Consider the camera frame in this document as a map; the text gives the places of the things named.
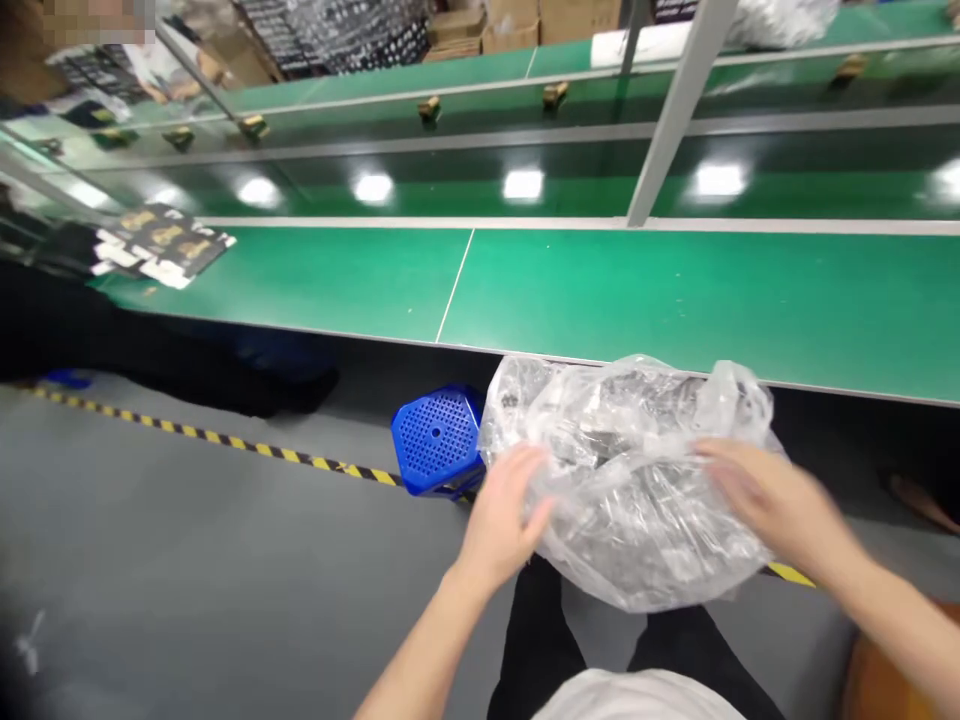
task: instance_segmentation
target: box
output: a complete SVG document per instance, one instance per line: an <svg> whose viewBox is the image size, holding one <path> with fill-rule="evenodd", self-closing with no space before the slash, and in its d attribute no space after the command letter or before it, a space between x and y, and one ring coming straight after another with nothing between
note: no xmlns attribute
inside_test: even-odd
<svg viewBox="0 0 960 720"><path fill-rule="evenodd" d="M488 0L487 24L499 25L505 20L511 30L529 29L540 20L537 0Z"/></svg>
<svg viewBox="0 0 960 720"><path fill-rule="evenodd" d="M589 40L618 29L620 0L541 0L540 41L544 45Z"/></svg>
<svg viewBox="0 0 960 720"><path fill-rule="evenodd" d="M441 43L423 58L423 62L441 62L442 60L456 60L457 58L474 57L480 54L480 38L463 38Z"/></svg>
<svg viewBox="0 0 960 720"><path fill-rule="evenodd" d="M263 56L256 43L243 28L237 28L230 35L216 36L202 43L214 60L233 76L225 84L226 89L270 85L283 79L283 75L272 62Z"/></svg>
<svg viewBox="0 0 960 720"><path fill-rule="evenodd" d="M427 39L433 47L437 47L451 40L479 38L485 23L483 8L437 13L427 28Z"/></svg>
<svg viewBox="0 0 960 720"><path fill-rule="evenodd" d="M483 54L493 55L498 52L513 52L524 48L536 47L540 42L540 20L529 27L509 33L494 32L493 27L487 25L483 31Z"/></svg>

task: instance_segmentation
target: blue plastic stool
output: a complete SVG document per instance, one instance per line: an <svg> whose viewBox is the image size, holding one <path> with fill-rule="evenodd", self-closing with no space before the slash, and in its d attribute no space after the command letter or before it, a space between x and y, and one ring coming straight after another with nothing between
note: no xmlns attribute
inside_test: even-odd
<svg viewBox="0 0 960 720"><path fill-rule="evenodd" d="M407 492L459 500L483 481L479 399L463 385L434 390L397 410L390 430Z"/></svg>
<svg viewBox="0 0 960 720"><path fill-rule="evenodd" d="M71 390L86 390L93 384L93 380L83 375L78 375L76 370L53 370L47 373L45 378L50 382L70 388Z"/></svg>

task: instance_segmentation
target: floor marking tape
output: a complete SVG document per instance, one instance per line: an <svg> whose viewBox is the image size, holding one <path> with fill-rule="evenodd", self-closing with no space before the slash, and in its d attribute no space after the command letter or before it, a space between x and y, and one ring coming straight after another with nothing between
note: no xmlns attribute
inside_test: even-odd
<svg viewBox="0 0 960 720"><path fill-rule="evenodd" d="M263 455L264 457L286 460L287 462L296 463L298 465L309 465L320 470L330 470L332 472L340 473L341 475L349 475L350 477L372 480L373 482L378 482L383 485L403 487L403 481L400 479L400 476L389 473L386 470L375 470L373 468L365 468L360 465L351 465L350 463L343 463L338 460L331 460L330 458L324 458L318 455L310 455L309 453L302 453L296 450L289 450L287 448L276 447L274 445L267 445L265 443L252 443L248 440L243 440L242 438L238 438L233 435L224 435L223 433L214 432L212 430L203 430L202 428L193 427L192 425L182 425L180 423L170 422L169 420L159 420L157 418L150 417L149 415L141 415L140 413L131 412L130 410L120 410L118 408L110 407L109 405L102 405L92 400L84 400L83 398L73 395L65 395L63 393L54 392L42 387L32 388L27 392L35 397L43 398L44 400L51 400L55 403L60 403L61 405L87 410L89 412L94 412L98 415L104 415L106 417L118 418L126 422L132 422L136 425L144 425L146 427L156 428L157 430L162 430L174 435L183 435L184 437L194 438L196 440L212 443L214 445L223 445L225 447L236 448L237 450L248 450L250 452L257 453L258 455ZM789 565L784 565L778 562L770 563L760 571L760 574L780 578L781 580L786 580L787 582L794 583L796 585L805 585L812 588L816 587L813 581L810 580L806 575L794 570Z"/></svg>

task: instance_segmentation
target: white shirt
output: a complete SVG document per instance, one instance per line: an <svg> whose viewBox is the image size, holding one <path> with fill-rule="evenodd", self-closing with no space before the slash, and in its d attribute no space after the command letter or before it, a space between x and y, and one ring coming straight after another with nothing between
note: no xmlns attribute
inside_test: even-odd
<svg viewBox="0 0 960 720"><path fill-rule="evenodd" d="M713 690L667 670L585 670L567 680L533 720L744 720Z"/></svg>
<svg viewBox="0 0 960 720"><path fill-rule="evenodd" d="M200 53L199 48L172 27L167 29L170 37L177 45L194 62L197 62ZM124 45L123 51L133 66L134 74L141 82L163 89L164 87L176 87L193 81L193 78L183 69L183 66L177 62L173 53L167 50L166 45L156 38L152 43L144 43L143 45Z"/></svg>

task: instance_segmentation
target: metal pole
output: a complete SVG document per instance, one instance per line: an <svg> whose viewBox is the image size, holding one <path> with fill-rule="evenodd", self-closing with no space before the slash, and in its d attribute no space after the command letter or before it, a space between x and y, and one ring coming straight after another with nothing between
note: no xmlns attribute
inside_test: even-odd
<svg viewBox="0 0 960 720"><path fill-rule="evenodd" d="M736 9L737 0L700 0L630 202L627 227L640 227L650 216Z"/></svg>
<svg viewBox="0 0 960 720"><path fill-rule="evenodd" d="M12 160L6 153L0 153L0 172L26 185L31 190L35 190L49 200L53 200L70 208L84 220L94 225L103 225L108 220L107 216L102 215L88 205L84 205L73 195L64 192L56 185L44 180L41 176L30 172L18 162Z"/></svg>
<svg viewBox="0 0 960 720"><path fill-rule="evenodd" d="M190 77L197 81L203 91L207 94L214 104L220 108L220 111L230 118L234 123L239 123L240 118L229 108L227 107L226 101L223 99L223 96L220 94L220 88L210 82L210 79L203 74L203 71L197 67L197 64L193 61L193 58L187 55L183 48L181 48L177 41L173 39L170 35L170 31L164 25L163 20L158 19L157 28L156 28L157 37L160 39L164 45L166 45L167 50L177 59L183 69L190 73Z"/></svg>
<svg viewBox="0 0 960 720"><path fill-rule="evenodd" d="M633 56L637 54L637 38L640 37L640 28L643 27L644 10L647 3L641 0L633 0L630 6L630 27L627 29L626 42L627 47L623 53L623 63L620 65L620 74L629 75L633 69Z"/></svg>
<svg viewBox="0 0 960 720"><path fill-rule="evenodd" d="M68 175L73 175L75 178L82 180L90 187L96 188L97 190L102 192L104 195L106 195L108 198L110 198L115 203L117 203L117 205L119 205L120 207L127 207L126 203L123 203L117 200L117 198L111 195L110 192L105 187L103 187L103 185L87 177L86 173L83 173L80 170L74 170L59 158L55 158L52 155L47 155L45 153L40 152L39 150L33 147L33 143L31 143L29 140L23 137L20 133L14 132L10 128L6 127L5 125L0 124L0 136L4 136L4 135L10 139L11 145L13 145L17 150L24 153L25 155L33 156L39 159L40 162L50 163L58 170L62 170Z"/></svg>

